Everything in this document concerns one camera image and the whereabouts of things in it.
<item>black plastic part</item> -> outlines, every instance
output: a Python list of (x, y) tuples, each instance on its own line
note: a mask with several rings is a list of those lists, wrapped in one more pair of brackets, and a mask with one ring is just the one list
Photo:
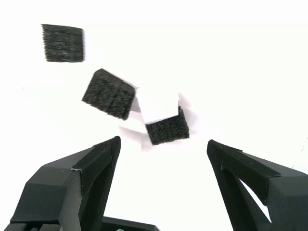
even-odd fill
[(42, 24), (45, 57), (48, 62), (82, 62), (83, 30), (71, 26)]
[(116, 136), (42, 166), (26, 183), (5, 231), (100, 230), (120, 148)]
[(82, 101), (107, 114), (127, 120), (135, 89), (104, 69), (97, 70)]
[[(207, 154), (235, 231), (308, 230), (308, 175), (213, 140)], [(240, 180), (267, 206), (271, 222)]]
[(146, 124), (146, 129), (152, 145), (189, 138), (189, 128), (181, 107), (177, 116)]
[(155, 225), (104, 217), (101, 231), (159, 231)]

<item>white paper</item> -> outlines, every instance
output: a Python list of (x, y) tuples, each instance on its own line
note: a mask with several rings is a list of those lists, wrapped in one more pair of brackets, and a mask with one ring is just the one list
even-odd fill
[(149, 84), (137, 88), (136, 97), (145, 124), (151, 124), (179, 114), (178, 92), (172, 87)]

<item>triangular cutout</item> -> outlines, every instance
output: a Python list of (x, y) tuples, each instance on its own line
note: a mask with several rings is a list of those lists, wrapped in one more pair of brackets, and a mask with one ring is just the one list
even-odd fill
[(254, 193), (254, 191), (251, 190), (251, 188), (245, 184), (244, 182), (242, 182), (240, 180), (240, 182), (243, 184), (243, 186), (246, 188), (246, 190), (249, 192), (249, 194), (251, 195), (251, 197), (254, 199), (254, 201), (256, 202), (256, 204), (259, 206), (259, 208), (261, 209), (261, 211), (264, 213), (264, 215), (267, 217), (267, 219), (269, 220), (269, 222), (271, 223), (270, 220), (270, 214), (269, 214), (269, 209), (264, 206), (262, 204), (262, 202), (260, 201), (260, 199), (257, 197), (257, 195)]

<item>white surface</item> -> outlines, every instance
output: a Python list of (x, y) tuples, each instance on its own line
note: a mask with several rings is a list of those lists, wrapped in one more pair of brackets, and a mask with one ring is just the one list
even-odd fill
[[(3, 29), (0, 230), (41, 165), (118, 134), (105, 215), (161, 231), (232, 230), (209, 139), (293, 166), (308, 136), (306, 26), (71, 26), (85, 29), (84, 63), (46, 63), (39, 25)], [(99, 68), (136, 86), (173, 81), (189, 108), (191, 139), (151, 147), (81, 102)]]
[(136, 98), (145, 124), (179, 115), (179, 96), (172, 85), (156, 82), (136, 89)]

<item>fuzzy black material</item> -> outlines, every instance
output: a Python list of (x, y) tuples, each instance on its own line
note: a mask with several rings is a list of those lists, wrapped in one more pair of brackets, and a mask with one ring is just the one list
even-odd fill
[(84, 61), (83, 30), (70, 26), (42, 24), (45, 57), (48, 62)]
[(104, 69), (96, 71), (82, 101), (106, 112), (127, 120), (135, 97), (135, 89)]
[(146, 129), (152, 145), (189, 138), (189, 128), (181, 107), (177, 116), (146, 124)]

